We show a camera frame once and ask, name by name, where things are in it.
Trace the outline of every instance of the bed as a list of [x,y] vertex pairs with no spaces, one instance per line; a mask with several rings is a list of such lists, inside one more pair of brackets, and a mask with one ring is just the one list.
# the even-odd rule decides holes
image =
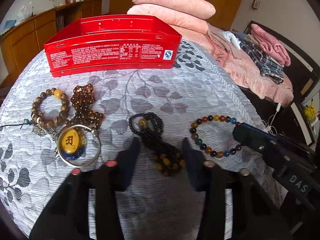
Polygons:
[[[191,142],[191,122],[208,114],[229,115],[264,129],[255,108],[226,71],[199,45],[186,40],[180,44],[177,64],[165,70],[110,70],[53,78],[42,51],[11,88],[0,108],[0,125],[29,118],[34,99],[48,88],[59,88],[70,98],[74,87],[87,83],[95,88],[93,109],[104,113],[99,129],[101,154],[89,169],[98,168],[128,147],[134,136],[128,128],[128,119],[139,112],[154,112],[161,117],[164,141],[178,148],[184,137]],[[58,100],[48,98],[45,101],[42,109],[45,115],[56,116]],[[68,117],[72,118],[73,114],[71,107]],[[223,150],[236,143],[232,130],[231,124],[215,122],[198,129],[198,133],[213,148]],[[29,126],[0,129],[0,198],[14,221],[7,223],[15,224],[26,236],[52,194],[72,170],[55,157],[54,150],[55,143],[49,136],[34,135]],[[273,202],[277,206],[282,203],[286,190],[273,180],[272,171],[260,154],[244,147],[231,157],[215,159],[206,155],[206,158],[228,170],[250,169]],[[162,176],[155,168],[150,151],[142,147],[136,171],[144,172],[135,172],[129,188],[116,194],[125,239],[195,239],[204,194],[191,188],[186,170],[173,178]],[[231,193],[228,191],[226,196],[225,237],[229,238]],[[96,238],[94,192],[89,196],[89,223],[90,237]]]

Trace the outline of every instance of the yellow bead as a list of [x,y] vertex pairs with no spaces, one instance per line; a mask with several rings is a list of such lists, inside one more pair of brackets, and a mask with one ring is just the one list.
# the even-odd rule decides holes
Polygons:
[[60,90],[60,89],[56,89],[54,91],[54,97],[57,98],[57,99],[60,99],[60,95],[62,94],[63,92]]
[[163,163],[168,166],[170,164],[170,161],[167,158],[164,158]]
[[160,163],[157,163],[157,169],[162,171],[162,165]]
[[215,120],[216,122],[219,121],[219,116],[218,116],[218,115],[215,115],[215,116],[213,117],[213,120]]

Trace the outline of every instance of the bed sheet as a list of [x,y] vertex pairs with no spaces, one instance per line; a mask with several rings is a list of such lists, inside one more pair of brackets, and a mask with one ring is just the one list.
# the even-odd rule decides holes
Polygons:
[[[77,85],[94,85],[93,110],[104,113],[99,138],[101,154],[89,169],[128,147],[134,137],[128,119],[138,112],[154,112],[164,121],[163,140],[180,148],[189,138],[193,120],[209,114],[236,117],[259,129],[264,126],[254,107],[216,61],[200,46],[183,40],[177,63],[172,69],[129,69],[74,74],[53,78],[44,51],[21,73],[0,108],[0,124],[19,123],[30,118],[34,99],[56,87],[70,98]],[[57,116],[59,100],[48,98],[41,104],[47,117]],[[55,143],[49,136],[38,137],[31,127],[0,129],[0,199],[18,227],[28,236],[52,194],[71,172],[54,155]],[[214,149],[234,147],[233,125],[210,122],[198,129],[201,138]],[[87,160],[86,154],[81,157]],[[205,156],[221,167],[239,171],[248,168],[276,205],[286,191],[271,176],[260,154],[244,147],[221,159]],[[225,238],[231,236],[232,198],[226,193]],[[125,239],[195,239],[202,216],[204,193],[195,192],[185,169],[173,178],[156,169],[152,153],[142,147],[132,183],[116,193],[118,212]],[[96,238],[94,192],[89,195],[90,237]]]
[[293,100],[292,83],[284,72],[281,73],[284,82],[277,85],[270,78],[260,75],[259,68],[244,51],[242,58],[237,59],[207,35],[173,25],[171,27],[179,32],[184,39],[198,43],[206,52],[210,53],[238,86],[249,88],[260,99],[269,97],[275,103],[281,103],[283,107],[288,106]]

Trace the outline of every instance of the wooden bead bracelet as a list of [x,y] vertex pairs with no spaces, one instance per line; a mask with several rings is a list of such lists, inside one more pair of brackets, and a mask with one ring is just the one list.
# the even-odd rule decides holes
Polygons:
[[210,154],[211,157],[216,158],[222,158],[223,156],[228,157],[230,154],[234,155],[237,151],[240,151],[242,149],[242,146],[240,144],[237,144],[235,148],[230,149],[230,151],[226,150],[224,152],[216,152],[213,151],[212,148],[207,147],[206,144],[202,143],[202,140],[199,138],[199,135],[197,132],[198,125],[205,123],[207,121],[220,121],[220,122],[230,122],[231,124],[240,125],[239,122],[237,122],[236,118],[231,118],[230,116],[224,116],[224,115],[209,115],[208,117],[204,116],[202,118],[197,119],[195,122],[191,124],[190,133],[192,134],[191,137],[195,141],[196,145],[199,145],[201,150],[204,150],[206,154]]
[[[62,106],[61,111],[59,113],[59,116],[55,117],[54,119],[45,119],[44,117],[41,117],[38,111],[38,107],[42,103],[44,99],[47,97],[54,95],[55,98],[60,99]],[[61,125],[65,122],[66,118],[68,117],[69,113],[69,101],[67,99],[67,95],[63,93],[61,90],[52,88],[47,89],[46,92],[42,92],[39,97],[36,98],[36,101],[32,105],[31,110],[31,117],[32,117],[32,123],[38,124],[40,127],[51,129],[54,126]]]

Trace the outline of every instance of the yellow plush toy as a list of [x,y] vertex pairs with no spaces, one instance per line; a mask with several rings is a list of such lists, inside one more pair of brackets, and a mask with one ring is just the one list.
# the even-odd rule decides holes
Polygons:
[[311,105],[310,106],[306,106],[306,108],[304,109],[304,114],[306,115],[307,119],[309,121],[311,121],[312,118],[317,113],[319,113],[319,111],[317,112],[315,104],[313,103],[313,99],[311,99]]

